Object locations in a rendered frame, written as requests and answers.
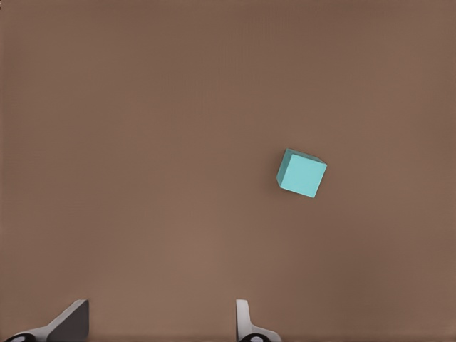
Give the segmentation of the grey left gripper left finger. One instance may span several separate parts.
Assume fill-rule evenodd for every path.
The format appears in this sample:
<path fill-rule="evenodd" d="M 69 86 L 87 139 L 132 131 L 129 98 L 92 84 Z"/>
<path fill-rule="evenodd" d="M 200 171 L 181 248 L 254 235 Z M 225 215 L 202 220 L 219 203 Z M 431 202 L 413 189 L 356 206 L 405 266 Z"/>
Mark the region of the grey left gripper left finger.
<path fill-rule="evenodd" d="M 4 342 L 86 342 L 89 334 L 89 300 L 79 299 L 49 324 L 22 331 Z"/>

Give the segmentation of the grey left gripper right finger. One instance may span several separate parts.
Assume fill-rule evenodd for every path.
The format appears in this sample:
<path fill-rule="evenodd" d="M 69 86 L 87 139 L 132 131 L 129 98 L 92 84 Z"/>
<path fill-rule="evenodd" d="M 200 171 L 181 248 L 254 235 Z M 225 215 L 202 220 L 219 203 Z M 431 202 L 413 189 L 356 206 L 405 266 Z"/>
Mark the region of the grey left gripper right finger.
<path fill-rule="evenodd" d="M 236 338 L 237 342 L 282 342 L 275 331 L 260 328 L 252 323 L 246 299 L 236 300 Z"/>

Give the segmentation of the turquoise cube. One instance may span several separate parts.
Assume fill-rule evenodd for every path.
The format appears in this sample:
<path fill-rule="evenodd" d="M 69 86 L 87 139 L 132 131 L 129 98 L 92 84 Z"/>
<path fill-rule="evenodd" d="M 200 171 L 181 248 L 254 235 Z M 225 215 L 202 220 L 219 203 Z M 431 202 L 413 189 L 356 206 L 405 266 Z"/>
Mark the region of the turquoise cube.
<path fill-rule="evenodd" d="M 327 164 L 318 157 L 287 148 L 276 181 L 281 189 L 314 198 L 326 168 Z"/>

